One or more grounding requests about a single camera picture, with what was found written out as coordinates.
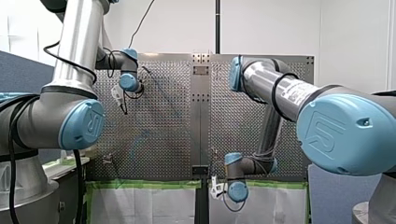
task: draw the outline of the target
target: white wall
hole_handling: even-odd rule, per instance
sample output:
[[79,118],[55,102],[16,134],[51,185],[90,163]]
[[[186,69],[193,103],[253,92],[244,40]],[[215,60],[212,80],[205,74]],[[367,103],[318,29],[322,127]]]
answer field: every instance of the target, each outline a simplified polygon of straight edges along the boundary
[[393,0],[322,0],[318,83],[365,92],[389,86]]
[[[114,49],[126,48],[150,0],[120,0],[105,16],[105,27]],[[314,55],[318,58],[320,0],[221,1],[221,52],[246,54]],[[0,24],[18,18],[14,34],[0,33],[1,49],[53,64],[42,52],[58,40],[62,25],[39,0],[0,0]],[[139,52],[208,52],[215,50],[215,0],[157,0],[134,39]],[[8,47],[4,43],[12,42]]]
[[54,64],[42,49],[58,41],[61,31],[62,23],[40,0],[0,0],[0,50]]
[[[105,16],[114,49],[128,47],[151,0],[120,0]],[[138,52],[192,53],[214,50],[214,0],[157,0],[148,13],[133,48]]]
[[221,1],[221,53],[315,56],[320,0]]

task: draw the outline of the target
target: perforated metal panel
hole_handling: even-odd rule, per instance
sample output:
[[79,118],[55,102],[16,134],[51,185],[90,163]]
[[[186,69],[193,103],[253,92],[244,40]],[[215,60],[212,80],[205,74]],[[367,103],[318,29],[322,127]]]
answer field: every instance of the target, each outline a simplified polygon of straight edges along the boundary
[[[242,152],[251,156],[259,145],[265,105],[251,101],[244,93],[229,90],[230,61],[236,55],[212,56],[211,122],[209,128],[209,157],[213,175],[224,177],[224,156]],[[287,63],[300,79],[313,83],[313,58],[306,56],[257,56],[277,58]],[[268,178],[283,181],[302,181],[306,178],[309,160],[297,141],[295,124],[285,121],[276,148],[278,170]]]
[[191,178],[190,57],[139,55],[145,91],[140,99],[127,98],[128,115],[110,94],[120,72],[113,78],[98,72],[95,91],[105,106],[106,124],[89,179]]
[[[310,57],[266,57],[288,63],[302,79],[313,82]],[[88,179],[192,179],[191,166],[205,165],[204,155],[212,164],[211,173],[223,176],[226,153],[241,151],[251,155],[259,144],[265,106],[252,102],[243,93],[229,91],[232,58],[233,55],[210,55],[210,63],[206,62],[210,73],[200,78],[192,73],[197,62],[192,61],[190,54],[139,55],[139,76],[144,80],[145,92],[138,100],[127,99],[127,116],[110,94],[120,73],[108,78],[106,71],[99,71],[95,91],[105,107],[106,124],[93,151]],[[282,127],[276,157],[279,169],[270,178],[305,178],[308,160],[300,150],[291,123]]]

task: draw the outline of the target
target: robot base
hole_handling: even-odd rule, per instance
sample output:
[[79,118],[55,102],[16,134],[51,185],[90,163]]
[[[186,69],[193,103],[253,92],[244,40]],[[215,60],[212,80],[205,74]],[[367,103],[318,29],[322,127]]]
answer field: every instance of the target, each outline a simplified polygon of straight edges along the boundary
[[355,205],[353,224],[396,224],[396,178],[382,175],[369,203]]
[[[50,181],[45,192],[16,204],[19,222],[21,224],[57,224],[60,200],[58,187],[57,182]],[[0,207],[0,220],[2,224],[12,224],[8,207]]]

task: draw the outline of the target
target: green tape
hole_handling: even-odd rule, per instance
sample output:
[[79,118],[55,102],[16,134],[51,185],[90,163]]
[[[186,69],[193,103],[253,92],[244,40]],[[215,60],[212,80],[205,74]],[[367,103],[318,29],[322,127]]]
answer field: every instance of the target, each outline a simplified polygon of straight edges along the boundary
[[278,182],[268,180],[248,180],[250,187],[271,188],[271,189],[306,189],[307,182]]
[[92,192],[93,188],[90,188],[90,186],[87,186],[87,192],[85,195],[85,198],[87,200],[87,223],[91,223],[91,207],[92,207]]
[[[307,182],[277,182],[268,180],[248,180],[250,187],[273,189],[308,189]],[[87,223],[91,223],[92,194],[95,189],[199,189],[201,181],[147,181],[122,180],[86,182],[87,187]],[[309,219],[309,196],[307,198],[306,221]]]
[[200,181],[112,180],[87,182],[92,189],[198,189]]

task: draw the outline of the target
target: robotic arm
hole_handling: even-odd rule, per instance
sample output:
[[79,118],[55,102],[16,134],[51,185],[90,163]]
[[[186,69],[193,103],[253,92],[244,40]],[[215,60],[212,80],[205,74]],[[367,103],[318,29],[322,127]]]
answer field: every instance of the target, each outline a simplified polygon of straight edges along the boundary
[[[230,89],[270,105],[265,122],[277,123],[276,115],[269,116],[274,111],[283,119],[296,122],[297,137],[305,155],[328,172],[376,175],[393,170],[396,165],[394,96],[386,92],[370,95],[338,85],[318,88],[277,69],[283,66],[286,65],[269,59],[234,58]],[[273,139],[277,132],[277,128],[268,131],[262,141]],[[246,171],[246,160],[250,158],[243,158],[240,153],[225,157],[228,194],[236,203],[248,196],[245,175],[251,172]],[[275,161],[262,162],[267,174],[274,171],[269,167],[274,167]]]
[[[52,81],[40,95],[0,93],[2,223],[18,223],[16,219],[21,223],[58,223],[58,185],[47,180],[37,150],[84,149],[96,143],[105,114],[92,89],[95,68],[120,69],[121,88],[142,90],[136,52],[124,49],[105,53],[98,44],[103,17],[115,2],[42,0],[64,22],[64,28]],[[43,206],[50,209],[37,210]]]

